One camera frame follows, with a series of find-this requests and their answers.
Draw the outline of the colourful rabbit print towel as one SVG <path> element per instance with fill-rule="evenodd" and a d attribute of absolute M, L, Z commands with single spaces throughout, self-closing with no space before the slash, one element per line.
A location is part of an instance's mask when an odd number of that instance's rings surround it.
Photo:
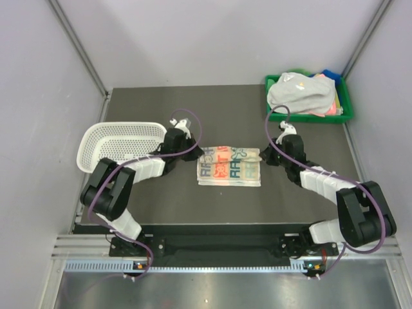
<path fill-rule="evenodd" d="M 259 187 L 261 170 L 258 148 L 204 147 L 197 161 L 199 185 Z"/>

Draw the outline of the grey white towel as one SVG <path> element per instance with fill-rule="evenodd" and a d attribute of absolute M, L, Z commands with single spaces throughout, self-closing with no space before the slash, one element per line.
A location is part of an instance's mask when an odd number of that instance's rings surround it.
<path fill-rule="evenodd" d="M 335 81 L 323 74 L 308 77 L 296 72 L 282 73 L 267 93 L 271 108 L 282 105 L 277 110 L 280 113 L 326 115 L 334 102 Z"/>

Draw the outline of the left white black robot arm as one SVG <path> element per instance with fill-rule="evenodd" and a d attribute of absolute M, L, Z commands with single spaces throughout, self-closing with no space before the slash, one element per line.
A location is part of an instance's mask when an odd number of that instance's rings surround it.
<path fill-rule="evenodd" d="M 127 206 L 133 186 L 169 174 L 182 160 L 204 154 L 184 126 L 165 129 L 155 123 L 97 124 L 86 131 L 77 156 L 79 169 L 89 174 L 80 202 L 124 241 L 132 255 L 145 250 L 142 227 Z"/>

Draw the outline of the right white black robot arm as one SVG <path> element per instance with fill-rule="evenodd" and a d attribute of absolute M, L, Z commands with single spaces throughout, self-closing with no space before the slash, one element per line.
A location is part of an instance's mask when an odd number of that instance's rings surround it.
<path fill-rule="evenodd" d="M 311 224 L 300 239 L 302 250 L 314 255 L 325 243 L 346 243 L 357 248 L 394 235 L 397 224 L 380 185 L 354 182 L 329 172 L 306 158 L 301 136 L 273 138 L 259 156 L 271 166 L 285 169 L 297 186 L 317 193 L 337 206 L 337 219 Z"/>

